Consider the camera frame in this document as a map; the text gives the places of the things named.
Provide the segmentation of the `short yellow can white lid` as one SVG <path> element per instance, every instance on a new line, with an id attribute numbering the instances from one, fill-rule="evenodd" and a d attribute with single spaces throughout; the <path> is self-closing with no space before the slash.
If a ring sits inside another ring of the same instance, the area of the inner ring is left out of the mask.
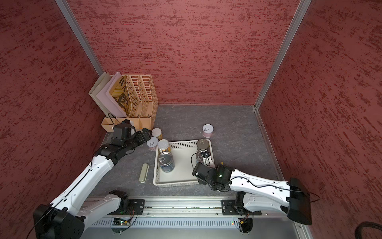
<path id="1" fill-rule="evenodd" d="M 163 139 L 162 130 L 160 128 L 152 129 L 152 136 L 158 138 L 158 140 Z"/>

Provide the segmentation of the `tall yellow can white lid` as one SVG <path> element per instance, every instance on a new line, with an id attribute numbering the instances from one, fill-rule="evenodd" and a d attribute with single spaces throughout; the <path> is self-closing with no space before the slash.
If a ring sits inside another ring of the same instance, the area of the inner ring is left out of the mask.
<path id="1" fill-rule="evenodd" d="M 162 139 L 162 140 L 158 141 L 157 147 L 158 147 L 160 153 L 171 151 L 170 143 L 166 139 Z"/>

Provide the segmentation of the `dark chopped tomatoes can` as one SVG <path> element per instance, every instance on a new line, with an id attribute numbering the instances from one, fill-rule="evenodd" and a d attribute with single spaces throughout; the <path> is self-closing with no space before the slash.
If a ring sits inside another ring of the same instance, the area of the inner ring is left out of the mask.
<path id="1" fill-rule="evenodd" d="M 197 141 L 197 150 L 198 152 L 205 152 L 210 150 L 210 142 L 207 139 L 199 139 Z"/>

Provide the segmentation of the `small pink can back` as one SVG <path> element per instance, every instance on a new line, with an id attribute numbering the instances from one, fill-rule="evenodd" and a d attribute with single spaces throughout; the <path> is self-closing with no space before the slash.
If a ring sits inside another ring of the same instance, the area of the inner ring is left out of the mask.
<path id="1" fill-rule="evenodd" d="M 205 138 L 211 138 L 213 136 L 214 127 L 211 124 L 205 124 L 203 126 L 203 137 Z"/>

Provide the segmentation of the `blue Progresso noodle soup can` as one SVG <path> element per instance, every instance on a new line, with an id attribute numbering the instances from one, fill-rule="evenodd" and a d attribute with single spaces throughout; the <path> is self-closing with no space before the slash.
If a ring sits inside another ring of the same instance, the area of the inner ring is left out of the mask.
<path id="1" fill-rule="evenodd" d="M 198 151 L 196 159 L 198 162 L 203 163 L 204 165 L 210 165 L 210 152 L 208 149 L 201 149 Z"/>

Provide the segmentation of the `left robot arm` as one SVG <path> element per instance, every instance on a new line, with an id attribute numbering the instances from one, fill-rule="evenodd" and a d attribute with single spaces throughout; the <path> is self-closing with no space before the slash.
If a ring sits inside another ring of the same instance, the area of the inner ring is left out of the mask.
<path id="1" fill-rule="evenodd" d="M 50 204 L 37 207 L 33 213 L 38 239 L 79 239 L 83 232 L 109 213 L 135 215 L 128 195 L 113 190 L 103 199 L 82 209 L 82 205 L 101 179 L 126 155 L 148 142 L 152 131 L 137 130 L 129 120 L 114 126 L 110 143 L 103 144 L 84 171 Z"/>

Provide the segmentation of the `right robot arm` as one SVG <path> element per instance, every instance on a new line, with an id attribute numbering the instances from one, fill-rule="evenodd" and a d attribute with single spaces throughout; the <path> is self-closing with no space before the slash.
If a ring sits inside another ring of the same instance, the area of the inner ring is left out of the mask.
<path id="1" fill-rule="evenodd" d="M 197 163 L 192 175 L 199 184 L 221 193 L 236 192 L 236 210 L 256 212 L 273 210 L 285 213 L 290 220 L 312 225 L 310 192 L 297 178 L 269 180 L 219 165 L 216 168 Z"/>

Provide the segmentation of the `white perforated plastic basket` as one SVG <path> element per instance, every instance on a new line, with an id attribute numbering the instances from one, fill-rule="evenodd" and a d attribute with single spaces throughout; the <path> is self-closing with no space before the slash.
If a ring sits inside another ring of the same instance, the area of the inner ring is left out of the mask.
<path id="1" fill-rule="evenodd" d="M 162 171 L 159 165 L 159 155 L 161 154 L 158 147 L 155 157 L 155 168 L 153 184 L 157 187 L 175 187 L 198 184 L 196 177 L 192 175 L 193 169 L 198 163 L 196 159 L 198 140 L 186 140 L 186 141 L 173 141 L 169 142 L 171 151 L 175 163 L 175 168 L 169 173 Z M 210 142 L 210 155 L 214 161 L 214 155 L 212 150 L 212 144 Z"/>

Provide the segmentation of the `pink can front left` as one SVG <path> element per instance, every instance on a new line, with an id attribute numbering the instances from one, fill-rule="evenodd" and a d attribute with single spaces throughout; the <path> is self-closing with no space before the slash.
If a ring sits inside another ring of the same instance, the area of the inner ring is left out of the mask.
<path id="1" fill-rule="evenodd" d="M 155 152 L 157 150 L 158 142 L 159 142 L 159 139 L 157 137 L 151 137 L 151 139 L 148 140 L 146 144 L 150 151 Z"/>

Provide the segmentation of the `beige oblong case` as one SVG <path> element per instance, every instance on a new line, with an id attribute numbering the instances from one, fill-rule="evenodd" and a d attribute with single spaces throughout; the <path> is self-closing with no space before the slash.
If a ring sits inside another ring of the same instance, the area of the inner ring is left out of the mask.
<path id="1" fill-rule="evenodd" d="M 149 171 L 149 164 L 148 163 L 144 163 L 142 165 L 141 172 L 140 172 L 140 175 L 139 175 L 139 182 L 140 183 L 143 184 L 143 183 L 146 182 L 148 171 Z"/>

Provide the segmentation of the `peach plastic file organizer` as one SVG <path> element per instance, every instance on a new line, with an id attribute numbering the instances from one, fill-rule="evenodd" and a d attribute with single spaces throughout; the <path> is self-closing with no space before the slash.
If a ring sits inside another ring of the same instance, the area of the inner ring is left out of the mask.
<path id="1" fill-rule="evenodd" d="M 158 97 L 152 75 L 122 76 L 127 76 L 126 84 L 132 106 L 131 112 L 125 118 L 117 118 L 109 114 L 103 119 L 101 126 L 106 132 L 113 132 L 115 125 L 129 120 L 137 130 L 153 129 L 158 109 Z"/>

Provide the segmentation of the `yellow black patterned magazine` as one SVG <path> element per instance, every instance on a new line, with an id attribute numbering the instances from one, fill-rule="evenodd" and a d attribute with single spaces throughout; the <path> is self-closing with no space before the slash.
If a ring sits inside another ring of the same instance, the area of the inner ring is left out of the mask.
<path id="1" fill-rule="evenodd" d="M 131 101 L 129 97 L 129 92 L 126 84 L 127 76 L 121 76 L 116 82 L 112 85 L 109 90 L 109 94 L 116 101 L 119 107 L 123 110 L 126 116 L 129 116 L 131 112 Z"/>

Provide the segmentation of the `pink folder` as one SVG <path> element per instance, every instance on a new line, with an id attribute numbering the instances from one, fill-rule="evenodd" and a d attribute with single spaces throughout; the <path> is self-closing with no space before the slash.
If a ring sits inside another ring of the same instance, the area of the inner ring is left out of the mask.
<path id="1" fill-rule="evenodd" d="M 102 94 L 103 99 L 101 98 L 104 105 L 107 106 L 109 110 L 113 111 L 115 113 L 114 116 L 116 116 L 117 118 L 125 118 L 127 116 L 123 112 L 123 110 L 119 107 L 119 105 L 116 103 L 116 101 L 111 97 L 111 95 L 109 94 L 109 90 L 111 89 L 112 85 L 116 82 L 116 80 L 118 80 L 121 76 L 122 75 L 120 72 L 117 72 L 114 75 L 111 75 L 112 83 L 110 87 L 106 90 L 106 93 Z"/>

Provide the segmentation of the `left corner aluminium profile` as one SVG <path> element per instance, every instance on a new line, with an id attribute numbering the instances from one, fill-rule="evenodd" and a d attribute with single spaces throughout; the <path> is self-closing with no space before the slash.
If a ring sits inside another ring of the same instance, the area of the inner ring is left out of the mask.
<path id="1" fill-rule="evenodd" d="M 68 2 L 66 0 L 55 0 L 55 3 L 58 5 L 61 13 L 63 14 L 65 20 L 69 24 L 72 32 L 74 33 L 75 37 L 77 38 L 78 42 L 80 43 L 81 47 L 83 48 L 85 54 L 87 55 L 88 59 L 90 60 L 93 68 L 97 72 L 97 74 L 100 76 L 104 70 L 94 53 L 93 49 L 91 48 L 85 34 L 83 33 L 78 21 L 76 20 Z"/>

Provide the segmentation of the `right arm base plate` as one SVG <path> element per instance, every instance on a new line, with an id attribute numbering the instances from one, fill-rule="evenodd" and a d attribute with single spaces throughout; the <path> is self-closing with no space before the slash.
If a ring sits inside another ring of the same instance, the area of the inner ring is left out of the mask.
<path id="1" fill-rule="evenodd" d="M 235 200 L 222 200 L 221 201 L 222 214 L 224 216 L 261 216 L 261 211 L 248 211 L 243 206 L 239 206 Z"/>

